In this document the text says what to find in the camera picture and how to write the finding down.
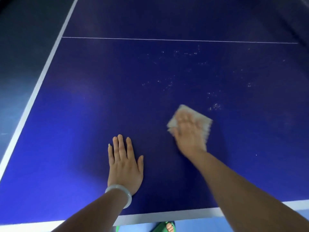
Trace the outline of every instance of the green slipper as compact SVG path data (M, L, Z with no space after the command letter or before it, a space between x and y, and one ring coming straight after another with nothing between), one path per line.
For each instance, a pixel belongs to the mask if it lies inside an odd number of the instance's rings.
M166 224L171 223L174 227L174 232L176 232L175 222L160 222L151 232L168 232Z

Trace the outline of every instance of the hand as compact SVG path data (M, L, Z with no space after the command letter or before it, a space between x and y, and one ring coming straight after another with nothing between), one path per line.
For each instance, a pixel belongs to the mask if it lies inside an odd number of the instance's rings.
M113 138L113 148L108 144L109 176L107 186L118 184L127 188L134 195L143 181L144 156L135 160L131 139L127 140L127 152L122 135Z
M178 128L173 128L179 150L188 159L194 155L206 151L205 138L202 125L194 120L193 115L188 111L178 111L175 115Z

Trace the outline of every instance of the bangle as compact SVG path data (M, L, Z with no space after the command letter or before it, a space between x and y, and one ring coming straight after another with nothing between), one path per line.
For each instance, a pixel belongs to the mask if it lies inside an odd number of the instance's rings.
M132 195L131 195L130 191L127 188L125 188L124 186L122 186L122 185L111 185L111 186L106 188L105 193L110 191L110 190L112 190L112 189L119 189L119 190L122 190L123 192L126 193L126 195L128 196L128 202L125 205L124 209L129 207L129 205L132 202Z

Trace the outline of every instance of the person's left hand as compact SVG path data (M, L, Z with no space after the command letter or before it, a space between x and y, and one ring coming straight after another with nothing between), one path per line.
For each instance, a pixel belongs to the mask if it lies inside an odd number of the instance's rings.
M134 195L143 181L144 156L135 160L131 139L127 140L127 152L121 134L113 138L113 148L108 144L109 176L107 186L118 184Z

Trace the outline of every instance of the white border line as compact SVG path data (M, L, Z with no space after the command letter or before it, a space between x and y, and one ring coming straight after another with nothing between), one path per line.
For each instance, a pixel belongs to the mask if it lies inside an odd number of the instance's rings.
M224 40L174 40L174 39L139 39L139 38L75 37L75 36L63 36L62 38L77 38L77 39L113 39L113 40L165 40L165 41L197 41L197 42L233 42L233 43L264 43L264 44L298 44L298 42L224 41Z
M287 201L283 203L295 211L309 209L309 199ZM124 226L124 225L141 224L149 222L165 222L165 221L178 221L178 220L198 219L198 218L223 217L223 216L224 215L220 208L205 208L205 209L183 210L183 211L162 212L162 213L123 215L118 216L117 220L114 223L114 226ZM5 225L0 226L0 230L1 232L17 232L17 231L50 232L57 226L59 226L62 222L64 221Z
M64 33L64 30L66 29L66 26L68 25L69 19L70 19L71 15L72 15L72 12L74 10L74 7L75 7L77 1L78 0L74 0L73 1L73 4L72 4L72 6L71 6L71 8L70 8L70 10L68 12L68 15L67 15L63 25L62 25L62 28L61 28L61 30L59 32L59 35L58 35L58 37L57 37L57 39L55 41L55 44L52 47L52 50L51 50L51 52L50 52L50 54L49 54L49 56L47 58L45 66L44 66L44 68L43 68L43 70L42 70L42 72L40 74L40 77L39 77L39 79L37 81L37 84L35 85L35 87L33 89L33 92L32 92L32 94L31 94L31 96L30 96L30 98L28 100L28 103L27 103L27 105L26 105L26 107L25 107L25 109L23 111L23 114L21 115L21 118L20 118L20 120L18 122L18 125L17 125L17 127L15 129L15 132L14 132L13 136L12 136L12 139L11 139L11 141L10 141L10 143L9 143L5 153L4 153L4 156L3 156L2 160L1 160L1 163L0 163L0 181L1 181L2 177L3 177L3 174L5 172L6 166L9 163L9 160L11 158L11 155L12 155L13 151L14 151L14 148L15 148L15 145L17 143L17 140L18 140L18 138L19 138L19 136L21 134L21 131L22 131L25 123L26 123L26 120L28 118L30 110L31 110L31 108L32 108L32 106L34 104L34 101L35 101L36 97L37 97L37 94L39 93L40 87L41 87L41 85L43 83L43 80L45 78L47 70L48 70L48 68L50 66L50 63L52 62L52 58L55 55L55 52L56 52L56 50L58 48L58 45L60 43L60 40L61 40L62 35Z

